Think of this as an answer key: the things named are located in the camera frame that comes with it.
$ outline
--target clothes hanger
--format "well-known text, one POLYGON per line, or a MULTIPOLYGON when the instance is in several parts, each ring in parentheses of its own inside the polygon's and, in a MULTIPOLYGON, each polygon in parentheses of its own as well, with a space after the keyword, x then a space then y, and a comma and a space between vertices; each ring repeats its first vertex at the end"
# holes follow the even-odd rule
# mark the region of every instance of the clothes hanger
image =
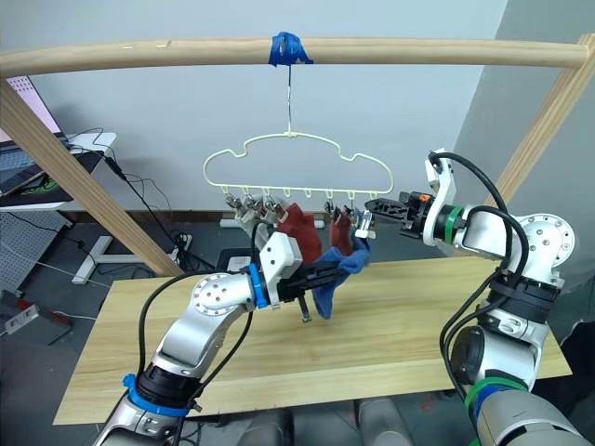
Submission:
POLYGON ((312 196, 312 192, 316 191, 316 192, 324 192, 324 194, 326 195, 326 198, 328 198, 329 200, 331 200, 333 198, 333 196, 335 195, 335 193, 347 193, 348 197, 350 200, 353 200, 355 198, 356 194, 368 194, 371 200, 374 200, 375 198, 377 198, 377 196, 379 195, 379 193, 382 194, 386 194, 386 193, 391 193, 392 192, 392 188, 394 186, 394 178, 392 175, 392 172, 390 171, 389 167, 383 163, 382 161, 380 161, 378 158, 375 158, 373 156, 367 155, 365 153, 360 153, 357 152, 355 153, 353 156, 351 157, 347 157, 345 155, 343 155, 342 151, 341 151, 341 146, 335 142, 332 139, 329 138, 325 138, 325 137, 320 137, 318 135, 312 135, 309 133, 301 133, 301 132, 295 132, 292 130, 291 128, 291 65, 288 66, 289 68, 289 79, 288 79, 288 84, 287 84, 287 112, 288 112, 288 122, 287 122, 287 130, 283 133, 274 133, 274 134, 270 134, 270 135, 261 135, 259 137, 254 137, 254 138, 250 138, 247 139, 246 141, 244 141, 244 151, 242 153, 236 153, 231 149, 225 149, 223 151, 217 151, 211 155, 209 155, 204 164, 203 164, 203 176, 205 177, 205 180, 207 183, 209 183, 211 186, 216 186, 216 187, 220 187, 221 190, 223 191, 224 194, 229 194, 230 193, 230 189, 231 188, 236 188, 236 189, 240 189, 242 190, 242 192, 244 194, 250 194, 251 190, 261 190, 262 193, 264 195, 270 196, 271 195, 271 191, 272 190, 280 190, 283 192, 284 196, 286 198, 289 198, 291 196, 291 192, 292 190, 301 190, 304 192, 305 196, 307 198, 311 198, 312 196), (390 185, 386 190, 356 190, 356 189, 336 189, 336 188, 310 188, 310 187, 294 187, 294 186, 267 186, 267 185, 262 185, 262 184, 228 184, 228 183, 217 183, 215 181, 212 181, 209 177, 207 172, 207 167, 208 165, 215 159, 218 158, 221 155, 224 155, 226 153, 231 153, 235 158, 244 158, 245 156, 248 155, 249 153, 249 146, 257 141, 262 141, 264 139, 274 139, 274 138, 309 138, 309 139, 315 139, 318 141, 322 141, 326 144, 329 144, 331 146, 333 146, 336 150, 337 150, 337 156, 339 157, 339 159, 341 159, 342 161, 346 161, 348 163, 353 163, 355 160, 357 160, 358 158, 364 158, 366 160, 370 160, 376 164, 379 164, 388 174, 389 179, 390 179, 390 185))

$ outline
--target wooden table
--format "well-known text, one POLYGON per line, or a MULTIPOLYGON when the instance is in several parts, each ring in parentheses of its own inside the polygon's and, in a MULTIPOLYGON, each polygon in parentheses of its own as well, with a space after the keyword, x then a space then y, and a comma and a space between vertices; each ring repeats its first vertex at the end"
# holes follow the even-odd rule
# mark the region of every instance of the wooden table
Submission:
MULTIPOLYGON (((313 315, 312 322, 303 324, 297 303, 256 311, 244 344, 200 398, 203 414, 452 387, 438 351, 438 334, 494 267, 494 262, 473 257, 378 263, 337 289, 330 321, 313 315)), ((147 361, 187 306, 197 280, 174 284, 153 303, 147 319, 147 361)), ((55 424, 105 421, 123 392, 122 377, 137 369, 140 308, 164 281, 113 284, 55 424)), ((243 328, 244 319, 233 325, 218 359, 243 328)), ((550 335, 539 377, 570 373, 550 335)))

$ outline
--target white wall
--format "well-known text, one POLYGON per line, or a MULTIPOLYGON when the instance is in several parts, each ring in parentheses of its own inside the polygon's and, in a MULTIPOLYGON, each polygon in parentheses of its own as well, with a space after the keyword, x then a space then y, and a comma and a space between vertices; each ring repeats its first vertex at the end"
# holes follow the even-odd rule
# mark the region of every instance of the white wall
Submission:
MULTIPOLYGON (((499 39, 575 43, 595 32, 595 2, 510 0, 499 39)), ((463 125, 456 151, 498 179, 533 122, 559 70, 486 67, 463 125)), ((525 216, 550 212, 566 219, 579 245, 563 265, 569 286, 595 273, 595 82, 577 102, 529 177, 510 200, 510 212, 525 216)), ((482 203, 487 193, 475 178, 456 171, 457 198, 482 203)))
MULTIPOLYGON (((359 35, 487 38, 506 0, 344 2, 97 2, 8 0, 0 3, 4 50, 155 38, 359 35)), ((294 129, 339 141, 347 154, 384 160, 399 190, 426 190, 428 151, 453 148, 482 67, 297 66, 294 129)), ((224 209, 201 169, 213 151, 239 149, 255 135, 286 126, 286 67, 179 67, 35 76, 66 132, 102 125, 118 135, 126 172, 152 177, 174 209, 224 209)), ((221 181, 382 189, 371 164, 340 164, 319 146, 281 141, 240 163, 214 165, 221 181), (315 168, 306 168, 312 160, 315 168)), ((142 205, 109 171, 99 179, 125 208, 142 205)), ((164 206, 157 193, 150 201, 164 206)), ((321 210, 324 196, 298 202, 321 210)))

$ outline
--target white cable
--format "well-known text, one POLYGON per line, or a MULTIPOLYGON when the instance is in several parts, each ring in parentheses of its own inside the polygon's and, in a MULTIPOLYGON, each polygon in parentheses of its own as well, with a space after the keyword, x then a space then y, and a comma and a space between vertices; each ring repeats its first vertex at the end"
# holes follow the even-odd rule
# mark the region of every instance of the white cable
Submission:
MULTIPOLYGON (((50 269, 54 269, 54 270, 56 270, 56 271, 59 271, 59 272, 62 272, 62 273, 64 273, 64 274, 68 274, 69 276, 73 276, 73 277, 77 277, 77 278, 79 278, 79 279, 83 279, 83 280, 85 280, 85 278, 84 278, 84 277, 78 276, 78 275, 74 274, 73 272, 67 271, 67 270, 65 270, 65 269, 60 269, 60 268, 58 268, 58 267, 54 267, 54 266, 52 266, 52 265, 48 265, 47 263, 39 262, 39 261, 37 261, 37 260, 33 260, 32 258, 26 257, 26 256, 24 256, 23 254, 19 254, 18 252, 16 252, 14 249, 12 249, 10 246, 8 246, 6 243, 4 243, 4 242, 2 242, 2 241, 0 241, 0 243, 2 244, 2 246, 4 246, 4 247, 5 247, 5 248, 6 248, 8 251, 10 251, 12 254, 14 254, 15 256, 18 256, 18 257, 20 257, 20 258, 22 258, 22 259, 24 259, 24 260, 27 260, 28 262, 34 262, 34 263, 36 263, 37 265, 41 265, 42 267, 46 267, 46 268, 50 268, 50 269)), ((95 281, 92 281, 92 280, 90 280, 90 279, 86 279, 86 281, 87 281, 87 282, 91 282, 91 283, 95 283, 96 285, 99 285, 99 286, 103 286, 104 288, 107 288, 108 290, 111 288, 111 286, 110 286, 110 285, 107 285, 107 284, 105 284, 105 283, 101 283, 101 282, 95 282, 95 281)))
POLYGON ((65 313, 64 311, 52 311, 52 313, 61 314, 63 316, 68 316, 69 318, 75 318, 75 319, 89 319, 90 321, 97 320, 97 318, 91 318, 90 316, 77 316, 76 314, 68 314, 68 313, 65 313))

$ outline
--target wooden rod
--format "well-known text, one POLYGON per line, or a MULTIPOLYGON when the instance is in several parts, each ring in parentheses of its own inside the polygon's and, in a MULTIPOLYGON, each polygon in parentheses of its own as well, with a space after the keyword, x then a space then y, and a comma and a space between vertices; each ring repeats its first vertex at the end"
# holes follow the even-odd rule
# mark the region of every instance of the wooden rod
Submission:
MULTIPOLYGON (((305 37, 314 63, 530 65, 578 68, 584 45, 510 40, 305 37)), ((171 65, 267 64, 271 39, 152 40, 0 53, 0 76, 171 65)))
POLYGON ((182 270, 64 149, 6 80, 0 81, 0 128, 106 230, 160 276, 182 270))
MULTIPOLYGON (((527 178, 595 73, 595 33, 583 35, 578 43, 588 47, 590 55, 579 69, 566 69, 558 76, 529 131, 512 154, 497 181, 497 187, 505 201, 512 198, 527 178)), ((491 197, 488 197, 486 203, 494 205, 491 197)))

